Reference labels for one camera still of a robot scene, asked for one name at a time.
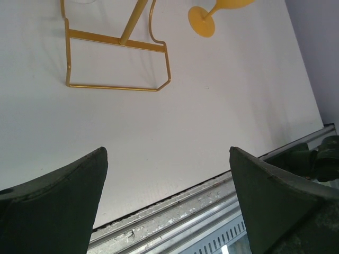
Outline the right black base bracket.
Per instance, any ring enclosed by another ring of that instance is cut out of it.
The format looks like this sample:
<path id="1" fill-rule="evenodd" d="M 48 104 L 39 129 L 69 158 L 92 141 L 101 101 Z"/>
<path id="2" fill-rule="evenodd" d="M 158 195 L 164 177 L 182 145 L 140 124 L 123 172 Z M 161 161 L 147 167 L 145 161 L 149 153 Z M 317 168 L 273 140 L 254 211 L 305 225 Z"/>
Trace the right black base bracket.
<path id="1" fill-rule="evenodd" d="M 338 135 L 323 139 L 310 150 L 308 144 L 300 143 L 271 158 L 268 164 L 309 180 L 328 182 L 338 179 Z"/>

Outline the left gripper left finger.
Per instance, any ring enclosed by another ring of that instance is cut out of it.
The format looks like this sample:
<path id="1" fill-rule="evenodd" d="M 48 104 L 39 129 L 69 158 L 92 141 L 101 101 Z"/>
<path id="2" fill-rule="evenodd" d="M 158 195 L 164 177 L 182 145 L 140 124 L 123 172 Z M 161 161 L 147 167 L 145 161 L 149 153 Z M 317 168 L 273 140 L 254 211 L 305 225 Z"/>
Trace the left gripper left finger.
<path id="1" fill-rule="evenodd" d="M 106 175 L 100 147 L 1 191 L 1 253 L 86 253 Z"/>

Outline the aluminium front rail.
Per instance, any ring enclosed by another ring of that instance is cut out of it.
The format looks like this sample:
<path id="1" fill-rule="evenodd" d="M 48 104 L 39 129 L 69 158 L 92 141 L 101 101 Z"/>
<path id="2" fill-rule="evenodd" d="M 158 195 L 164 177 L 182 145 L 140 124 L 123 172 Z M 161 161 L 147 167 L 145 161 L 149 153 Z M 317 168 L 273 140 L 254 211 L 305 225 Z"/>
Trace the aluminium front rail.
<path id="1" fill-rule="evenodd" d="M 338 134 L 338 129 L 328 124 L 264 152 L 255 153 L 240 142 L 232 142 L 231 147 L 264 161 L 300 143 L 308 144 L 310 150 L 316 149 L 332 134 Z M 87 253 L 181 253 L 242 216 L 229 157 L 230 150 L 224 173 L 95 230 Z"/>

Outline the orange plastic wine glass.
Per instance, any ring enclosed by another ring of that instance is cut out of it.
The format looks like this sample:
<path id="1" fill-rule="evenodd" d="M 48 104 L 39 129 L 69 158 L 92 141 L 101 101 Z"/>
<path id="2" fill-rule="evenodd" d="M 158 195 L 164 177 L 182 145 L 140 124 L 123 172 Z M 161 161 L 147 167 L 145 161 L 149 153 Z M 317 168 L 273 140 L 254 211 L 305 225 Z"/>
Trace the orange plastic wine glass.
<path id="1" fill-rule="evenodd" d="M 212 16 L 219 10 L 235 10 L 246 7 L 255 0 L 217 0 L 210 11 L 194 6 L 188 11 L 188 19 L 191 28 L 200 36 L 209 38 L 215 32 L 215 23 Z"/>

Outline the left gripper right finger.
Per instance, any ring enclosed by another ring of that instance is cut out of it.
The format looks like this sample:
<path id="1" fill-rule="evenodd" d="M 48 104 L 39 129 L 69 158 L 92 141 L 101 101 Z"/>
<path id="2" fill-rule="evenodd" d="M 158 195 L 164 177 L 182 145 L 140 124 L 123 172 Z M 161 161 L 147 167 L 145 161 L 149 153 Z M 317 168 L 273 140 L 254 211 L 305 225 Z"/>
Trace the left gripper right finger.
<path id="1" fill-rule="evenodd" d="M 338 189 L 230 148 L 252 253 L 338 253 Z"/>

